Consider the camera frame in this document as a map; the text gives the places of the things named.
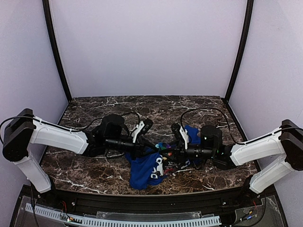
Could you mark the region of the rainbow flower plush brooch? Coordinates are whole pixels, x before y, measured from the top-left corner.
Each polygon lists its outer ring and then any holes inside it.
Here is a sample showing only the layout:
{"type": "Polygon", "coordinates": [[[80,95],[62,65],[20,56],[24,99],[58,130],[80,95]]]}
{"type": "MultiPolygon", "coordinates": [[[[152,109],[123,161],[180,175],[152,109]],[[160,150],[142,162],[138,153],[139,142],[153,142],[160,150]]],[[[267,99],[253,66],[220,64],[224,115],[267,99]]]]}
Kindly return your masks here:
{"type": "Polygon", "coordinates": [[[157,149],[159,150],[160,155],[162,155],[162,150],[170,149],[170,148],[166,148],[165,145],[166,145],[166,143],[164,143],[164,142],[159,142],[155,145],[157,147],[157,149]]]}

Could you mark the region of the blue printed t-shirt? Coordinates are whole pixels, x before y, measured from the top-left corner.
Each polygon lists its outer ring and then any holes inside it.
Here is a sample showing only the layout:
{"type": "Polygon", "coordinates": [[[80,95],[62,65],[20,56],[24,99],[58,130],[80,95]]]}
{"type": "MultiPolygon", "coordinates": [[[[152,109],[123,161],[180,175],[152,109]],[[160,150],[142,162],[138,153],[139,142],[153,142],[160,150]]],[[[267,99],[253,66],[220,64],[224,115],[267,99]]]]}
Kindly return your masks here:
{"type": "Polygon", "coordinates": [[[158,185],[166,177],[164,174],[166,164],[159,153],[137,157],[135,160],[129,153],[126,153],[125,158],[130,163],[129,184],[136,190],[144,190],[149,185],[158,185]]]}

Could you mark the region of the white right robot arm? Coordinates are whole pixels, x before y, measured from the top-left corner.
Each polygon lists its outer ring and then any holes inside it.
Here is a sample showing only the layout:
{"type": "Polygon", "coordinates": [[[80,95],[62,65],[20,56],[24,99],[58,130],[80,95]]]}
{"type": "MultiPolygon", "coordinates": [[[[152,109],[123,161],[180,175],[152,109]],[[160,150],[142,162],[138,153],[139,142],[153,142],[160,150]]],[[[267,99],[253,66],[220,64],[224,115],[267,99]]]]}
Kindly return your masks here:
{"type": "Polygon", "coordinates": [[[205,125],[200,130],[200,142],[194,142],[188,131],[173,124],[177,140],[159,153],[176,164],[187,160],[211,160],[221,170],[230,170],[247,162],[276,155],[277,158],[260,172],[248,177],[246,189],[260,194],[287,174],[303,169],[303,130],[291,120],[258,138],[231,145],[223,144],[222,131],[205,125]]]}

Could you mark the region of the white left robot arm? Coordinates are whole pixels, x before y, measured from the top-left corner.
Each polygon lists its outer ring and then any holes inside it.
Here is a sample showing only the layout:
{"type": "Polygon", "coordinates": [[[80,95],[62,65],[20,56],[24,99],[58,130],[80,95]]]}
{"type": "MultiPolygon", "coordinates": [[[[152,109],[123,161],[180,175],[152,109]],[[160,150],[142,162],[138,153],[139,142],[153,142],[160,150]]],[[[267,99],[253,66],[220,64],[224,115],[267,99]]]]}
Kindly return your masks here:
{"type": "Polygon", "coordinates": [[[158,152],[155,145],[142,137],[153,125],[150,119],[139,121],[133,131],[129,131],[123,115],[110,114],[100,121],[92,130],[87,127],[77,130],[47,122],[26,108],[0,124],[4,129],[0,137],[3,156],[20,169],[37,192],[46,193],[54,190],[54,184],[31,154],[30,144],[60,148],[85,157],[103,155],[108,149],[129,153],[132,159],[158,152]]]}

